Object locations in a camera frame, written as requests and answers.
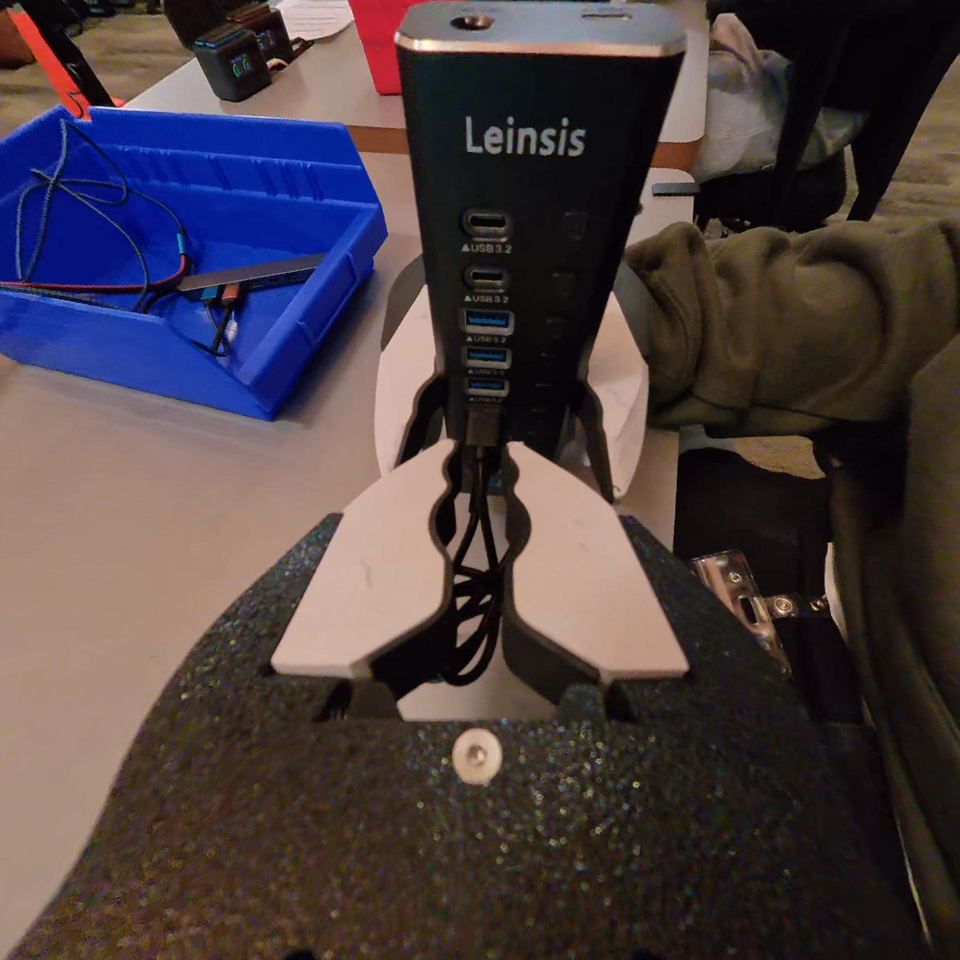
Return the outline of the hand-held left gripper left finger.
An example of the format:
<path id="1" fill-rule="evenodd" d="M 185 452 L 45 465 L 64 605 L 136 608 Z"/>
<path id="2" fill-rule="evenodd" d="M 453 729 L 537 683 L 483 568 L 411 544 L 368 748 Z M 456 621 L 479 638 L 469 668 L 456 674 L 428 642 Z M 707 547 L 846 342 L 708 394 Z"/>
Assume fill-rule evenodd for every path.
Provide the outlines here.
<path id="1" fill-rule="evenodd" d="M 438 441 L 346 507 L 272 653 L 276 673 L 370 679 L 378 660 L 442 621 L 453 573 L 437 514 L 456 450 Z"/>

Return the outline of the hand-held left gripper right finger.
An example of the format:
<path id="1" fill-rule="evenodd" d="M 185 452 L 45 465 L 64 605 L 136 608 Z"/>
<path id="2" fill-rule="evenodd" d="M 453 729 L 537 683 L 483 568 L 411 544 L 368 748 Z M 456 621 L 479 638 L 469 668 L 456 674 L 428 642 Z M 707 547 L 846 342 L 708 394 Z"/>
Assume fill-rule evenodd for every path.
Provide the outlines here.
<path id="1" fill-rule="evenodd" d="M 569 688 L 677 680 L 690 664 L 614 507 L 508 443 L 501 640 L 510 672 L 558 705 Z"/>

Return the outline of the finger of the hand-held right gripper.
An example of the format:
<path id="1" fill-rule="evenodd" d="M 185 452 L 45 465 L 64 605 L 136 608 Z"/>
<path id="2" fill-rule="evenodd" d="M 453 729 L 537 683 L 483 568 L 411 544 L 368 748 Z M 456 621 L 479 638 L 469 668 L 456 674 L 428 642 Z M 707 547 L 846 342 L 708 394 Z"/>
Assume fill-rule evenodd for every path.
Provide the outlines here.
<path id="1" fill-rule="evenodd" d="M 424 258 L 390 287 L 375 383 L 373 435 L 379 476 L 448 441 L 448 383 L 438 367 Z"/>
<path id="2" fill-rule="evenodd" d="M 609 294 L 582 381 L 585 456 L 610 503 L 627 493 L 646 431 L 649 368 L 628 322 L 633 306 Z"/>

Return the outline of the black tower USB hub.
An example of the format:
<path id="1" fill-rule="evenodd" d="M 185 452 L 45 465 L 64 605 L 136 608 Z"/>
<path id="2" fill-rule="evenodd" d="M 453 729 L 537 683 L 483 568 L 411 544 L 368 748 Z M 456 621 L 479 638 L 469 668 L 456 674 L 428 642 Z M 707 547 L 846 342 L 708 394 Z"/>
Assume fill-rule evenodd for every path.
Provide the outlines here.
<path id="1" fill-rule="evenodd" d="M 660 5 L 423 2 L 394 44 L 447 436 L 553 459 L 687 32 Z"/>

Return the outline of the blue plastic bin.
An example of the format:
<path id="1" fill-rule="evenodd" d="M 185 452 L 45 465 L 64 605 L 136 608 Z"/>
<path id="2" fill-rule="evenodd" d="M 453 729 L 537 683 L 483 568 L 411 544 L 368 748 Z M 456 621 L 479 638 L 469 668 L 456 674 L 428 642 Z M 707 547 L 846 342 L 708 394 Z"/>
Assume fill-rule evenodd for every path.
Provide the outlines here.
<path id="1" fill-rule="evenodd" d="M 3 358 L 265 422 L 387 238 L 338 124 L 57 107 L 2 140 L 1 174 Z M 316 254 L 299 285 L 175 293 Z"/>

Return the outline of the person's right forearm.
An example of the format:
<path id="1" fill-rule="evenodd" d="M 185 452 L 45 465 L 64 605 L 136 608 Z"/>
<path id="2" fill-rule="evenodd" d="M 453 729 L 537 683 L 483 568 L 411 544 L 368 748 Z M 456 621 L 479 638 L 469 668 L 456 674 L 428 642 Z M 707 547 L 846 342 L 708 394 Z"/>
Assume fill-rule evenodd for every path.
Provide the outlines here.
<path id="1" fill-rule="evenodd" d="M 629 246 L 654 303 L 649 424 L 810 435 L 956 404 L 958 241 L 956 220 L 718 241 L 674 223 Z"/>

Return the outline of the grey desk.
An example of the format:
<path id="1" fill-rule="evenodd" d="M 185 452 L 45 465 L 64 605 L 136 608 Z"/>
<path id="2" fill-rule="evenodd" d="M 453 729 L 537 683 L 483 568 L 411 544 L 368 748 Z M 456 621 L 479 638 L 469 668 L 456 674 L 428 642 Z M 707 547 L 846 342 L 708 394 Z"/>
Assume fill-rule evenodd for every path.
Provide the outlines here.
<path id="1" fill-rule="evenodd" d="M 690 173 L 705 131 L 710 22 L 704 1 L 662 2 L 686 30 L 687 49 L 652 166 Z M 216 98 L 192 60 L 127 106 L 140 112 L 247 115 L 340 123 L 360 153 L 407 155 L 402 99 L 375 90 L 354 26 L 313 45 L 244 102 Z"/>
<path id="2" fill-rule="evenodd" d="M 409 158 L 362 159 L 389 236 L 277 420 L 2 359 L 2 958 L 189 650 L 379 477 L 386 302 L 421 243 Z"/>

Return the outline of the clear badge holder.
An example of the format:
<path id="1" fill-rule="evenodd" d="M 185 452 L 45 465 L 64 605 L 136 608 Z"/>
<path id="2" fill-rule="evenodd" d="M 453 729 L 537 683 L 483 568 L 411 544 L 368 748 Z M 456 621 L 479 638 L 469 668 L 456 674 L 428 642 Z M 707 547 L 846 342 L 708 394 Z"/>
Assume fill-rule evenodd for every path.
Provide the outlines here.
<path id="1" fill-rule="evenodd" d="M 692 558 L 692 573 L 752 635 L 758 646 L 775 660 L 781 672 L 791 665 L 776 622 L 782 619 L 829 618 L 827 596 L 807 597 L 796 591 L 763 596 L 747 558 L 738 549 Z"/>

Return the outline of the slim grey USB hub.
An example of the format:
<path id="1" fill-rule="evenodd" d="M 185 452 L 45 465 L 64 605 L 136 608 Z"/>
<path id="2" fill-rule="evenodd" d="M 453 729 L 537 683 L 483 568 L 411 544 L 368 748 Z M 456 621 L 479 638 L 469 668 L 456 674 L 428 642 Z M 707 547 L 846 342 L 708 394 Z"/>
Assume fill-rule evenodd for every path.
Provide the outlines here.
<path id="1" fill-rule="evenodd" d="M 187 276 L 174 293 L 192 302 L 216 301 L 230 291 L 238 294 L 300 285 L 324 262 L 324 253 L 196 273 Z"/>

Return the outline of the person's dark clothing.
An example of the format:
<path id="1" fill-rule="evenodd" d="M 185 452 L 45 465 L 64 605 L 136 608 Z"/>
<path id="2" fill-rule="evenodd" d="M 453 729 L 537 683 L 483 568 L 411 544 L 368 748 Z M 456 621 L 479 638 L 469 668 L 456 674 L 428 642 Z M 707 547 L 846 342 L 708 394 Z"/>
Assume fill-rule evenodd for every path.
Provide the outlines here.
<path id="1" fill-rule="evenodd" d="M 819 455 L 847 641 L 932 951 L 958 958 L 958 337 L 845 440 Z"/>

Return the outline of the red plastic bin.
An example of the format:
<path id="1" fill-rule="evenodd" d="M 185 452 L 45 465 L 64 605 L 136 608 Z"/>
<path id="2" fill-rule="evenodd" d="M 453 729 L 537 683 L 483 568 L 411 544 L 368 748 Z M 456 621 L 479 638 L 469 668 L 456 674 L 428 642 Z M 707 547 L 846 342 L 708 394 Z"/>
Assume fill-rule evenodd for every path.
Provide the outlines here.
<path id="1" fill-rule="evenodd" d="M 402 94 L 395 35 L 414 1 L 349 1 L 374 88 L 380 95 Z"/>

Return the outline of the black battery charger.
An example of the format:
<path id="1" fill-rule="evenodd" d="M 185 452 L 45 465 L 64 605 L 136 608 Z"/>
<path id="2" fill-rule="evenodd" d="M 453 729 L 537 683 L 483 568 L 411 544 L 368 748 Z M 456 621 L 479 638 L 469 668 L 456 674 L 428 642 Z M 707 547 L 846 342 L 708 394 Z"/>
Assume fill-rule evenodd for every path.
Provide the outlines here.
<path id="1" fill-rule="evenodd" d="M 222 101 L 245 101 L 272 83 L 257 36 L 232 21 L 199 35 L 191 51 L 210 89 Z"/>
<path id="2" fill-rule="evenodd" d="M 251 9 L 246 26 L 254 34 L 268 65 L 290 66 L 311 45 L 302 38 L 291 38 L 280 11 L 266 3 Z"/>

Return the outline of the white paper sheet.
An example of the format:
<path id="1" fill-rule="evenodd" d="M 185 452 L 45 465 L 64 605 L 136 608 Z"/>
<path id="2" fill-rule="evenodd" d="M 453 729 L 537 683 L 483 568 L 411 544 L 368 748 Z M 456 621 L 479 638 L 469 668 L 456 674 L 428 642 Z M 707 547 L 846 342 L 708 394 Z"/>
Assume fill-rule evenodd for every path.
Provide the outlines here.
<path id="1" fill-rule="evenodd" d="M 348 1 L 278 1 L 273 8 L 282 16 L 292 40 L 335 38 L 354 23 Z"/>

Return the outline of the black chair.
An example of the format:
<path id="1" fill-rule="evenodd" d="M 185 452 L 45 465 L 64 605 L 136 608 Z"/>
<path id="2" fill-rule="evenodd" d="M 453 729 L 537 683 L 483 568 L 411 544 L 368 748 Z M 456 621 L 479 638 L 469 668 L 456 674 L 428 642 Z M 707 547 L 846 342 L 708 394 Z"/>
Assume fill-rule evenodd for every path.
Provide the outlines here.
<path id="1" fill-rule="evenodd" d="M 785 130 L 772 173 L 722 177 L 699 186 L 694 217 L 701 227 L 717 219 L 731 229 L 769 226 L 794 233 L 821 227 L 843 206 L 846 150 L 856 193 L 847 220 L 866 222 L 883 194 L 921 117 L 958 57 L 958 2 L 865 2 L 873 18 L 826 26 L 826 39 L 799 28 L 813 2 L 738 2 L 730 9 L 758 33 L 758 46 L 792 59 Z M 799 39 L 794 34 L 799 28 Z M 842 153 L 802 171 L 800 161 L 818 109 L 834 106 L 869 114 Z"/>

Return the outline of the red and black frame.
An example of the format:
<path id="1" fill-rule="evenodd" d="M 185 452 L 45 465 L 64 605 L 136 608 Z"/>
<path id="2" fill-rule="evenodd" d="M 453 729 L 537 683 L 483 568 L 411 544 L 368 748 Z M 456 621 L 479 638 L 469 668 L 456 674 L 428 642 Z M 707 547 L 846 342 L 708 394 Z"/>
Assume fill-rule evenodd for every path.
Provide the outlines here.
<path id="1" fill-rule="evenodd" d="M 51 13 L 51 2 L 2 2 L 2 10 L 71 116 L 88 121 L 92 108 L 126 106 L 125 100 L 106 90 L 80 48 Z"/>

